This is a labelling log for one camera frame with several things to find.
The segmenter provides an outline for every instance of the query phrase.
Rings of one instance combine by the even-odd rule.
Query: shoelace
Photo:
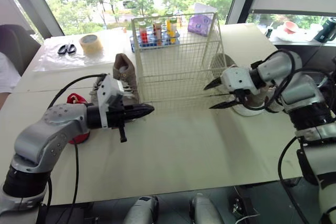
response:
[[[122,83],[122,86],[124,87],[124,96],[127,98],[134,98],[133,90],[130,87],[130,85],[125,81],[122,81],[122,80],[120,81]]]
[[[121,81],[122,86],[124,88],[124,97],[134,98],[133,90],[130,87],[130,85],[127,82],[125,82],[125,81],[122,81],[122,80],[120,80],[120,81]],[[99,82],[98,84],[94,83],[93,84],[93,89],[92,89],[92,91],[90,91],[89,94],[90,95],[97,94],[97,90],[99,89],[99,87],[100,87],[101,84],[102,84],[102,81]]]

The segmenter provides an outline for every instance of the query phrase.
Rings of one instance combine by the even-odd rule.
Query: blue rack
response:
[[[140,49],[143,50],[148,50],[148,49],[156,49],[156,48],[162,48],[164,46],[168,46],[168,45],[178,45],[180,44],[180,34],[178,31],[176,31],[176,36],[175,37],[170,37],[169,34],[167,33],[167,30],[162,30],[161,31],[161,45],[158,45],[158,39],[155,37],[154,33],[153,33],[153,28],[152,27],[147,27],[147,39],[148,42],[147,43],[143,43],[141,40],[141,36],[139,33],[139,30],[136,31],[136,36],[138,37],[138,43],[139,43],[139,47]],[[171,43],[171,39],[174,38],[175,39],[175,43]],[[130,37],[130,43],[131,43],[131,48],[132,48],[132,52],[134,52],[134,37],[131,36]]]

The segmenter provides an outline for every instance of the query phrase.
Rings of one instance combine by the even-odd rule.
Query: wire basket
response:
[[[199,15],[206,16],[210,21],[203,35],[188,31],[190,19]],[[181,108],[207,109],[225,101],[225,91],[203,90],[227,66],[217,14],[180,14],[175,17],[176,37],[166,33],[165,21],[168,16],[132,20],[141,102],[150,103],[156,112],[162,112]],[[153,39],[151,34],[152,23],[158,19],[162,24],[160,43],[156,43],[156,38]],[[139,34],[139,22],[143,21],[148,25],[148,45],[141,41]]]

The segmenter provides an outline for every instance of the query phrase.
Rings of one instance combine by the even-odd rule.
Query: masking tape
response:
[[[97,35],[85,35],[79,40],[85,55],[94,55],[103,49],[100,39]]]

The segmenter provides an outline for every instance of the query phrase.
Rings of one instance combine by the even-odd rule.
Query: purple box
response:
[[[188,31],[207,36],[211,26],[211,19],[205,15],[196,15],[189,19]]]

